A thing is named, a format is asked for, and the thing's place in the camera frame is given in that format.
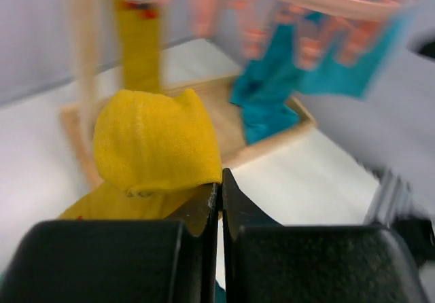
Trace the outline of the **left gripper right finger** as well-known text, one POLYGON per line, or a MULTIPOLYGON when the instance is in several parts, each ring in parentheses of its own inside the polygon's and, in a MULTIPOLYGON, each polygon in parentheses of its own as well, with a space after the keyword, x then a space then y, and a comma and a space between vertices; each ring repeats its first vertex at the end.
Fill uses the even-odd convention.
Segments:
POLYGON ((223 171, 228 302, 427 302, 419 269, 430 260, 430 221, 283 226, 223 171))

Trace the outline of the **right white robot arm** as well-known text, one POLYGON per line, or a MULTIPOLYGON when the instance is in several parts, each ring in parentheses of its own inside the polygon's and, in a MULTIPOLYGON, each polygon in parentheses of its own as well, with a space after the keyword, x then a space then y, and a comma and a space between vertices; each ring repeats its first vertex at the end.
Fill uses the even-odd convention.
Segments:
POLYGON ((418 264, 434 260, 434 29, 393 53, 363 101, 304 97, 322 132, 374 171, 388 168, 411 185, 428 212, 395 224, 418 264))

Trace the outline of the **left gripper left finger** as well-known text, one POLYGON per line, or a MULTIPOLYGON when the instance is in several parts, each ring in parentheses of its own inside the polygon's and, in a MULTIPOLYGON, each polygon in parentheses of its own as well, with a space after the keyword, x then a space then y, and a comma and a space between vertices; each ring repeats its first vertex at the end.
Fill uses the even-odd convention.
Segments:
POLYGON ((51 220, 22 238, 2 302, 213 302, 218 187, 160 220, 51 220))

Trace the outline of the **pink round clip hanger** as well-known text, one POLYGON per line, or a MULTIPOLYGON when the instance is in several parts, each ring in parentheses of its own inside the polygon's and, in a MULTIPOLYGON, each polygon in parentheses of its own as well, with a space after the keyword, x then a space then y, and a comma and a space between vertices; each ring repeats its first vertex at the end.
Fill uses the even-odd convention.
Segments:
MULTIPOLYGON (((191 0, 195 36, 210 37, 223 10, 234 10, 246 57, 259 59, 271 46, 275 29, 293 26, 296 62, 314 68, 344 35, 338 59, 350 65, 365 53, 381 30, 414 0, 191 0)), ((168 5, 172 0, 158 0, 168 5)))

